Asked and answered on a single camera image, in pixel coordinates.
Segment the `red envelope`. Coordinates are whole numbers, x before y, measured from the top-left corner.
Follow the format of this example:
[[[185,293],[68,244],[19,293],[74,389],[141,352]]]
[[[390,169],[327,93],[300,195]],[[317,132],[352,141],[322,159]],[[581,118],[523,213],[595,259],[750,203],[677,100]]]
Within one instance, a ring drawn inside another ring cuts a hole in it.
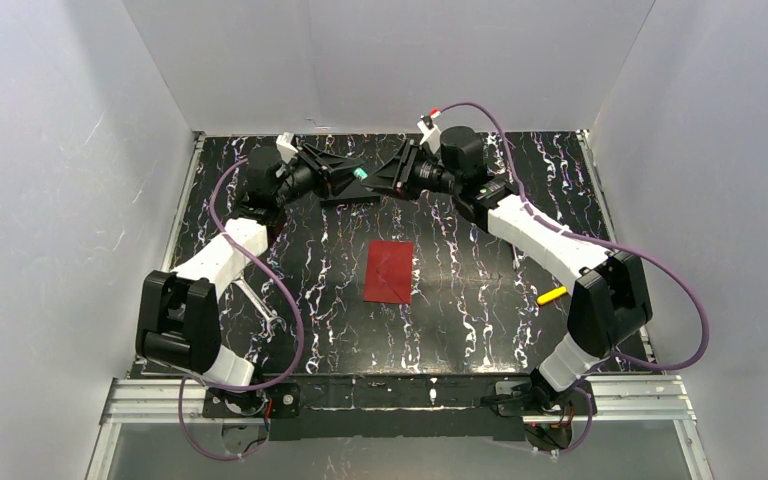
[[[411,303],[413,250],[412,242],[370,242],[364,279],[365,302]]]

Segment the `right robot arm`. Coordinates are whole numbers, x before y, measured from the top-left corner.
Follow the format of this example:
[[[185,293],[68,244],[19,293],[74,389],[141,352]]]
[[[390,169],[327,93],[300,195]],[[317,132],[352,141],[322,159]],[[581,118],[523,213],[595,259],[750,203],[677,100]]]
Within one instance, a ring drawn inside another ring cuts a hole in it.
[[[520,386],[525,398],[544,404],[561,398],[652,319],[642,259],[576,240],[566,227],[525,204],[506,176],[491,174],[482,138],[469,127],[405,141],[362,184],[404,200],[424,191],[450,195],[465,219],[531,257],[568,289],[567,331]]]

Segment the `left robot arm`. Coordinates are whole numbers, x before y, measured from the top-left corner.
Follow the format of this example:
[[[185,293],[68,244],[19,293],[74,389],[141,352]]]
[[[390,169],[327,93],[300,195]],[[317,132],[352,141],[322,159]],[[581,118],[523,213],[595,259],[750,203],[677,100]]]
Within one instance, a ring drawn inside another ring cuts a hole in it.
[[[308,194],[333,198],[361,179],[362,167],[360,159],[310,144],[296,147],[288,135],[237,161],[227,171],[240,176],[228,218],[221,219],[215,205],[208,205],[217,235],[186,262],[146,276],[135,337],[137,355],[228,392],[273,386],[272,381],[254,383],[254,365],[222,343],[220,297],[247,266],[254,265],[274,282],[293,314],[296,351],[277,379],[283,381],[293,373],[304,349],[304,323],[294,294],[260,257],[280,235],[288,204]]]

